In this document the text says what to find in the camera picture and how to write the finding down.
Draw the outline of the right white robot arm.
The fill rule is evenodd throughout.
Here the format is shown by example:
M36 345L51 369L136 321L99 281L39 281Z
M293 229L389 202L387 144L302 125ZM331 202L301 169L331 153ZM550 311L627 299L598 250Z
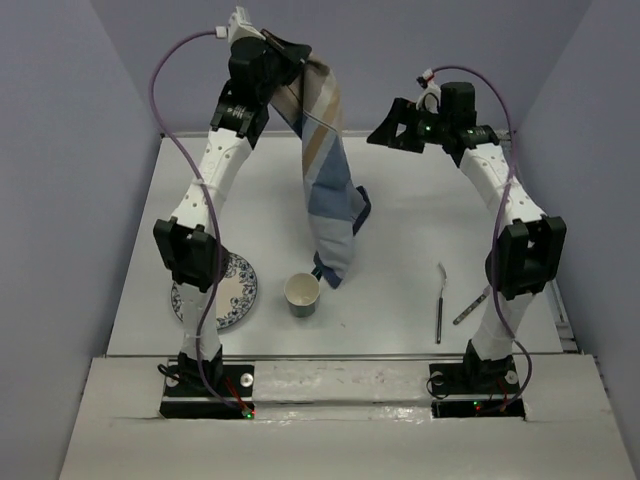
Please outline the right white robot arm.
M478 124L475 88L468 82L443 84L433 106L395 98L367 141L413 153L428 144L441 147L495 217L485 260L491 302L462 361L431 366L428 384L434 397L518 396L523 385L513 359L517 331L534 298L557 275L566 223L531 199L494 129Z

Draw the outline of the blue beige checked cloth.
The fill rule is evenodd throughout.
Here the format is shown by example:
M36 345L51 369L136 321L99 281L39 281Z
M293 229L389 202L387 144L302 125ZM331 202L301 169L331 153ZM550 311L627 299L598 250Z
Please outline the blue beige checked cloth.
M312 54L279 88L271 106L301 140L301 168L313 262L333 289L355 258L355 237L371 213L366 189L353 183L343 141L341 91L331 67Z

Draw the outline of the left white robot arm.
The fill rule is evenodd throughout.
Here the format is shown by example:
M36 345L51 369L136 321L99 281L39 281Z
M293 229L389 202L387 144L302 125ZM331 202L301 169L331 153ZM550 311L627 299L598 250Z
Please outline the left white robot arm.
M229 258L218 215L269 120L272 98L302 73L311 52L311 46L267 30L232 41L229 78L210 121L203 157L199 162L185 157L193 172L191 184L171 215L153 227L163 264L182 301L178 372L201 395L218 394L224 369L217 325L206 320Z

